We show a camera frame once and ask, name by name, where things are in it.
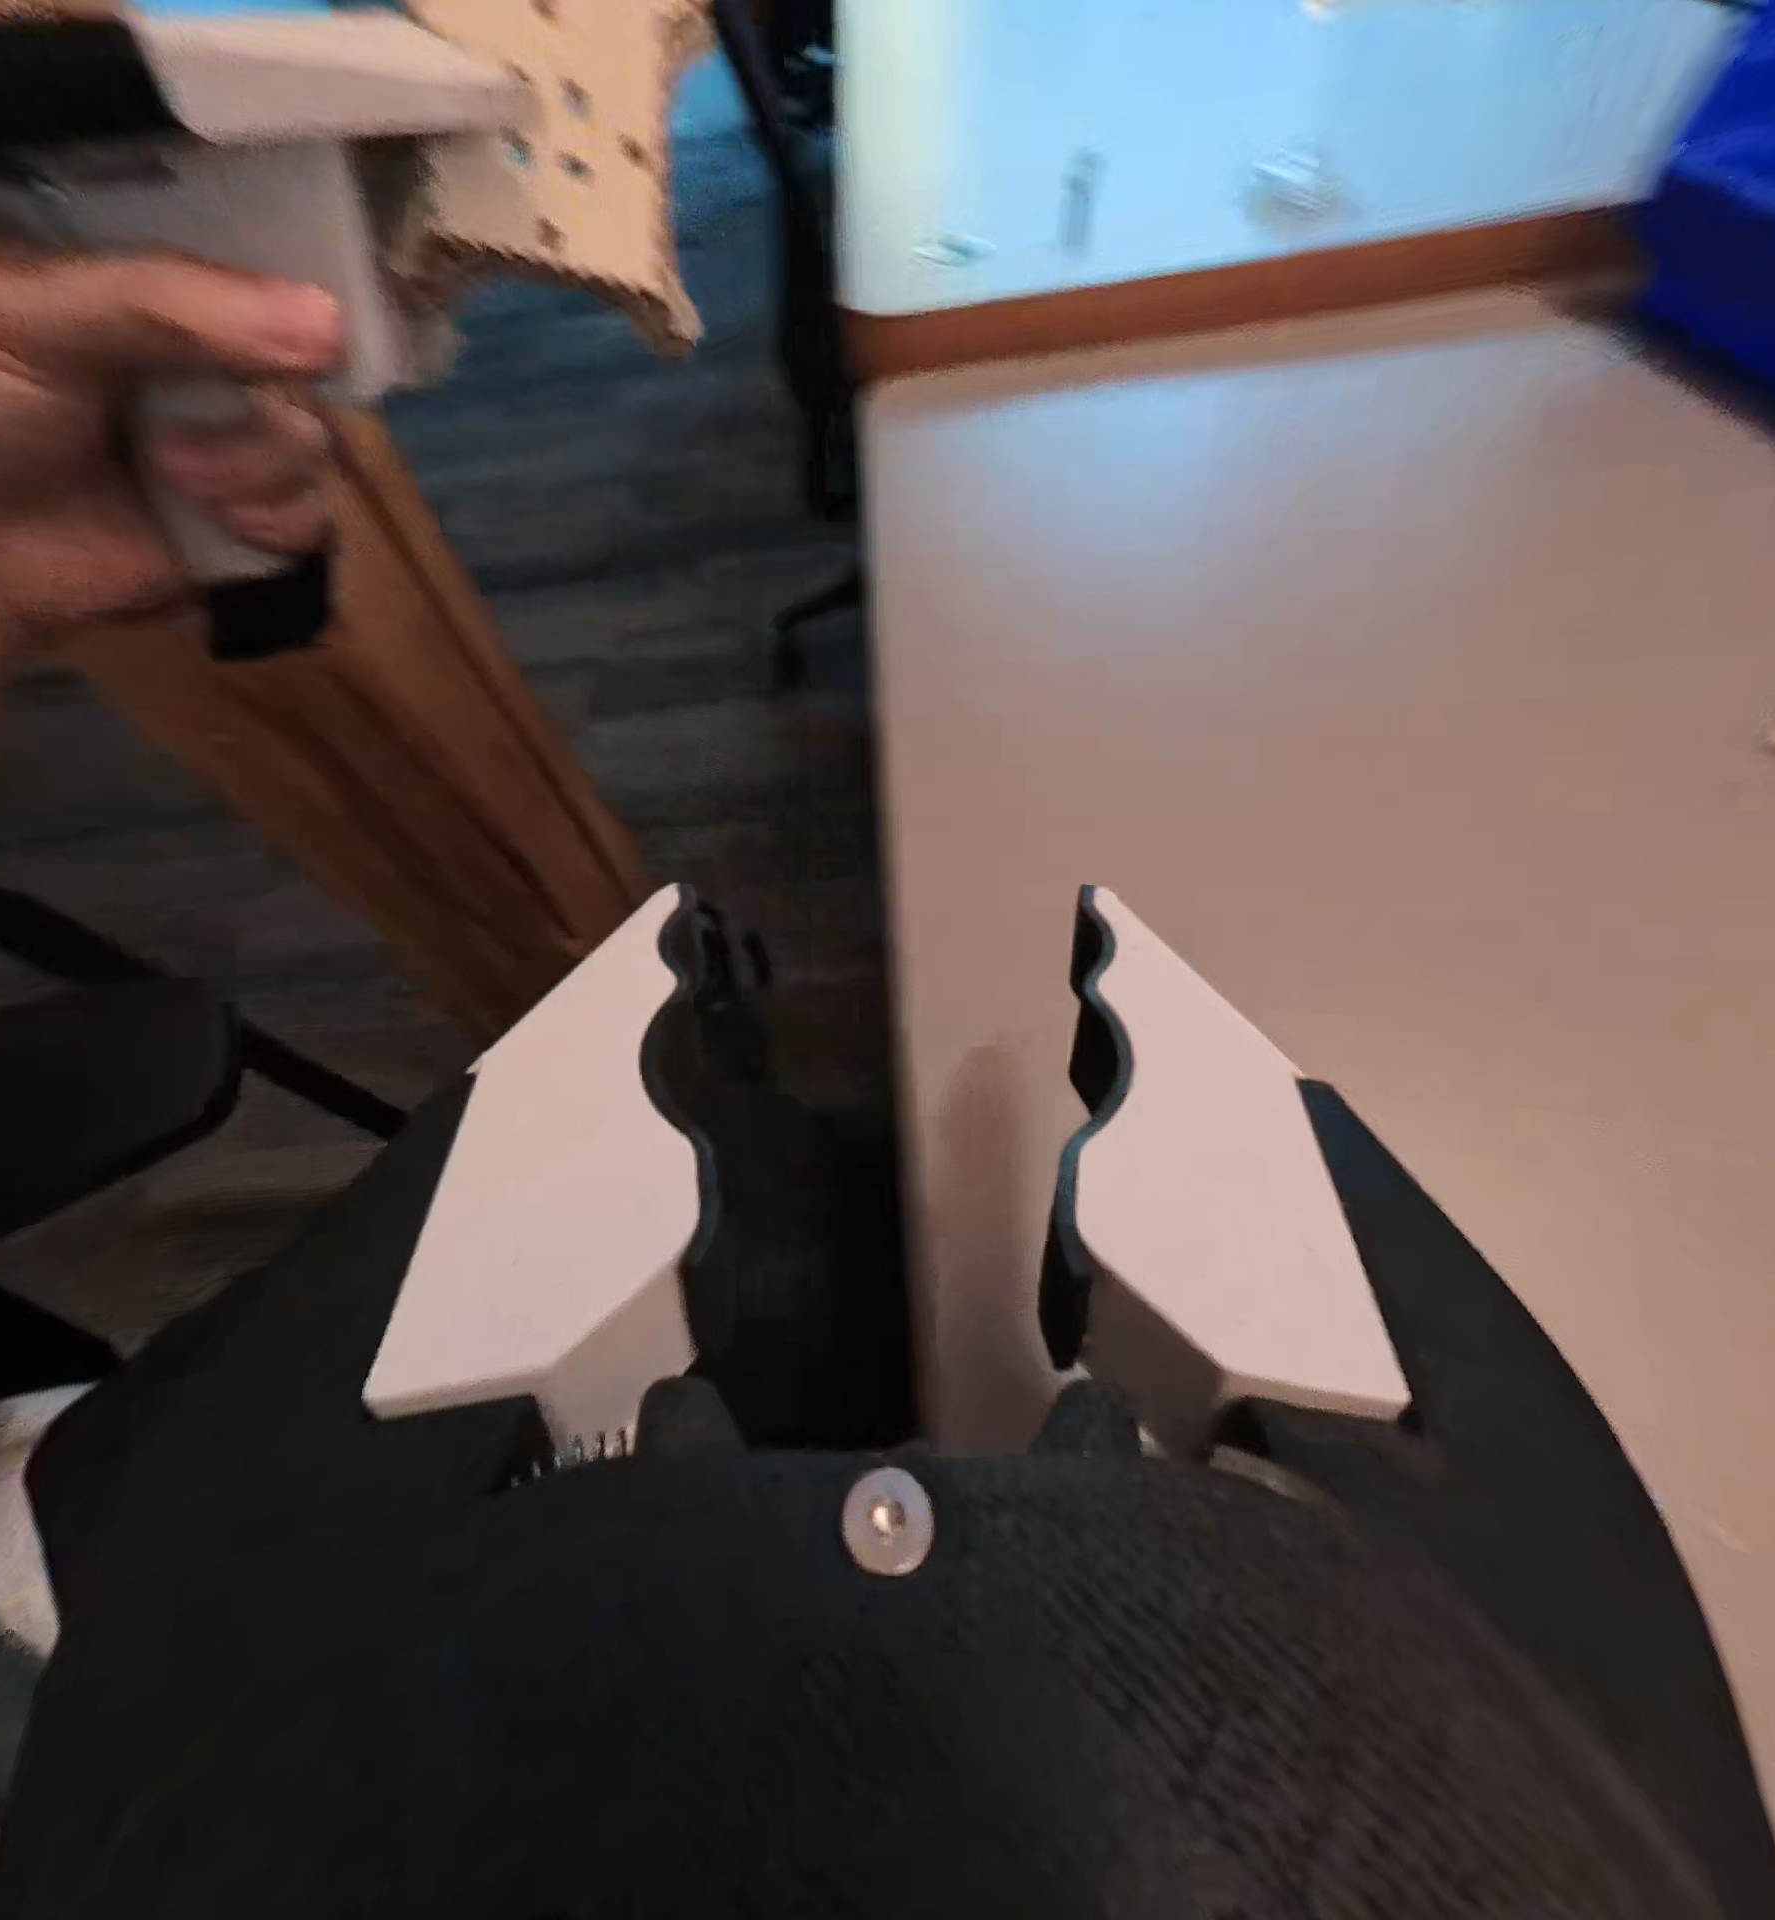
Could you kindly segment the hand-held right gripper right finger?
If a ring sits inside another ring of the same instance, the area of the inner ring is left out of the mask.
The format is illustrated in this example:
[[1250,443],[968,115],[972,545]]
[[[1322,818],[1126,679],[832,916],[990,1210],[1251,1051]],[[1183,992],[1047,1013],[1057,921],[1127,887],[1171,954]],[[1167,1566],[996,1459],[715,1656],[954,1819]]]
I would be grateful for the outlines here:
[[1410,1382],[1288,1055],[1103,885],[1076,906],[1051,1193],[1050,1362],[1122,1396],[1155,1453],[1236,1409],[1400,1426]]

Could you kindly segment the brown wooden cabinet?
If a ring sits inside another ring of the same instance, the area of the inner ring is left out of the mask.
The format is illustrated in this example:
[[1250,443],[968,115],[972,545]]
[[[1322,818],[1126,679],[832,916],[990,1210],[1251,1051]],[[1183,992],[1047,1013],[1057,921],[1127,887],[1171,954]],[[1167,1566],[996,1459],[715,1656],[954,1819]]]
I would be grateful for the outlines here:
[[492,1041],[655,885],[391,429],[371,409],[330,420],[323,639],[222,665],[200,618],[172,611],[88,626],[54,651]]

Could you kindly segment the person's black pants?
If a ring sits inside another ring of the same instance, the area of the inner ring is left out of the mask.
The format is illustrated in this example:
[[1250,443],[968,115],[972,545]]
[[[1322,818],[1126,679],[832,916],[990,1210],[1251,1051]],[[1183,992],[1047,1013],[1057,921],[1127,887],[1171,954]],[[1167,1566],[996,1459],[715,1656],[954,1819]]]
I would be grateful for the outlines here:
[[[233,1013],[190,981],[0,1010],[0,1242],[216,1134],[241,1071]],[[0,1404],[120,1367],[107,1337],[0,1286]]]

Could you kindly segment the clear acrylic piece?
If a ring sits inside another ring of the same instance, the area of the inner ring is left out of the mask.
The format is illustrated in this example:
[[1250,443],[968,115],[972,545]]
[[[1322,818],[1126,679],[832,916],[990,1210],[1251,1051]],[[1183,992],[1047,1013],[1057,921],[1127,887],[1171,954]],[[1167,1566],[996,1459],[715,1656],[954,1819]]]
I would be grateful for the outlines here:
[[1337,218],[1344,188],[1325,150],[1281,148],[1253,164],[1246,204],[1268,230],[1316,227]]

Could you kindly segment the grey desk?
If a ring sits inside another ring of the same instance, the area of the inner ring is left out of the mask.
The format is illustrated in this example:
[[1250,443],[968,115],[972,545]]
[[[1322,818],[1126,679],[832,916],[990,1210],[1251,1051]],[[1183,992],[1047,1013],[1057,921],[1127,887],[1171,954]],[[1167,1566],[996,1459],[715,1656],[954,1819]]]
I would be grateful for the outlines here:
[[1098,884],[1589,1384],[1775,1823],[1775,431],[1512,294],[905,379],[863,448],[924,1426],[1046,1408]]

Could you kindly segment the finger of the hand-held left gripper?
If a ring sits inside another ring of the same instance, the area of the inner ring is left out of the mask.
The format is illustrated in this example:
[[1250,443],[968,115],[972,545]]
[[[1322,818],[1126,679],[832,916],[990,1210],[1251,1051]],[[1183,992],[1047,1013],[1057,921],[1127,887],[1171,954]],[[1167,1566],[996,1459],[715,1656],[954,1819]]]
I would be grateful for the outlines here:
[[532,93],[400,12],[132,15],[175,121],[213,145],[524,134]]

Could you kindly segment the person's left hand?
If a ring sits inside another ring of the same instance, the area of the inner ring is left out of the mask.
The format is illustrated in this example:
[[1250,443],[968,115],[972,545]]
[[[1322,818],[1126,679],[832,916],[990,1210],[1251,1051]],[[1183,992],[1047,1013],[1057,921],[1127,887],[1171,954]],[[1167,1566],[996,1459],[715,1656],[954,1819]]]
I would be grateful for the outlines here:
[[296,394],[344,359],[311,285],[0,246],[0,673],[51,632],[181,600],[148,482],[258,552],[320,550],[327,434]]

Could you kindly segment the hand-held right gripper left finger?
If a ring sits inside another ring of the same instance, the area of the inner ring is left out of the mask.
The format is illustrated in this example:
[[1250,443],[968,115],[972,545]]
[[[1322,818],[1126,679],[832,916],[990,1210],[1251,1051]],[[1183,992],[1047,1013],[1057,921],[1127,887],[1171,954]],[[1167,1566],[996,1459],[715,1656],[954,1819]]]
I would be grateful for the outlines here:
[[375,1419],[527,1404],[550,1453],[634,1454],[649,1392],[701,1357],[718,1186],[674,1084],[697,906],[661,887],[470,1066],[364,1381]]

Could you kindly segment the plain blue plastic bin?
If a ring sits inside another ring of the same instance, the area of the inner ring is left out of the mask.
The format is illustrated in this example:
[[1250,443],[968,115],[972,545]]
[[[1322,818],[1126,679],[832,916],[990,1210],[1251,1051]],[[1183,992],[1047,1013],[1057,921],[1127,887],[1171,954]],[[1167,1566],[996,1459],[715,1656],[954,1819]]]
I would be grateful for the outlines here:
[[1636,237],[1645,355],[1775,443],[1775,3],[1675,137]]

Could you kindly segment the wooden tower base model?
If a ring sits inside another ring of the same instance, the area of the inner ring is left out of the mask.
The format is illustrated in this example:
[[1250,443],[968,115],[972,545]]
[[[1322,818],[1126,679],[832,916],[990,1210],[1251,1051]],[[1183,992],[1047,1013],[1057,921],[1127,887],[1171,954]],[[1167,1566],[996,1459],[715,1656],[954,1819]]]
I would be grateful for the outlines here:
[[424,137],[387,239],[395,280],[450,301],[492,276],[601,301],[661,355],[701,321],[674,227],[669,113],[712,50],[697,3],[407,3],[421,28],[505,71],[490,132]]

